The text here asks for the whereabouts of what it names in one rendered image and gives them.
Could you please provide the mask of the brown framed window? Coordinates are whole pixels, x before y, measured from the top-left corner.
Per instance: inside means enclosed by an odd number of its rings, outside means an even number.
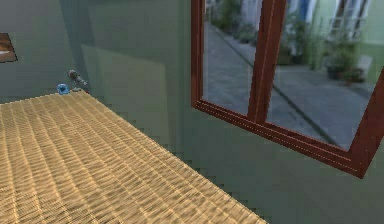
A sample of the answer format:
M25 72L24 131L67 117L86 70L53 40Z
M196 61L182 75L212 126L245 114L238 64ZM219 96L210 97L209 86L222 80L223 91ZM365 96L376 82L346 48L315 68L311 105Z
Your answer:
M245 115L203 98L205 0L191 0L191 106L362 179L384 137L384 67L350 148L305 136L267 121L287 0L263 0L248 110Z

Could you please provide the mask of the grey green elongated object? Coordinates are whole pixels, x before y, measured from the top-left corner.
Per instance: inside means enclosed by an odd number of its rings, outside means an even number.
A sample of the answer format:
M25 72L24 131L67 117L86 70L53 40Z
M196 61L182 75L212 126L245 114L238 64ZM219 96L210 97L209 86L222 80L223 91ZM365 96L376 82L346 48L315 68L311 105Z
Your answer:
M84 80L75 70L69 70L67 72L67 76L74 82L74 87L72 88L73 92L78 92L81 90L81 88L77 86L78 83L82 84L83 86L88 85L88 82Z

